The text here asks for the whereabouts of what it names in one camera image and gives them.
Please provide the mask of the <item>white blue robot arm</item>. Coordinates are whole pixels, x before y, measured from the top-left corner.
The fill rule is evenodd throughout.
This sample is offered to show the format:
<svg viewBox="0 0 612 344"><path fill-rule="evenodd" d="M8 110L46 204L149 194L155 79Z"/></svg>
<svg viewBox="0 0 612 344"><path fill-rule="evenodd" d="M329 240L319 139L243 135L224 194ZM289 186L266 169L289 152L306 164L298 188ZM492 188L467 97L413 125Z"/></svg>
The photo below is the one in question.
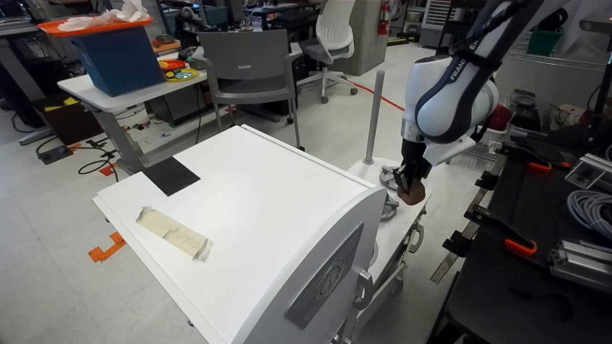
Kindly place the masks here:
<svg viewBox="0 0 612 344"><path fill-rule="evenodd" d="M415 190L429 169L476 144L474 127L499 102L494 74L543 0L488 0L469 34L446 55L417 58L406 89L400 190Z"/></svg>

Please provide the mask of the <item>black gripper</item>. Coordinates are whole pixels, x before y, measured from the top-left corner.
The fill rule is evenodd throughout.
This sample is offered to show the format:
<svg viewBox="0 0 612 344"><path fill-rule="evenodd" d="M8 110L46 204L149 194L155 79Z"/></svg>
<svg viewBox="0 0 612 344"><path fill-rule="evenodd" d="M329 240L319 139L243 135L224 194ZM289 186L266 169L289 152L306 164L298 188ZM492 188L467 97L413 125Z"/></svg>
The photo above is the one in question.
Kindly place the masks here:
<svg viewBox="0 0 612 344"><path fill-rule="evenodd" d="M425 148L425 143L402 141L400 186L404 190L429 175L432 164L425 158Z"/></svg>

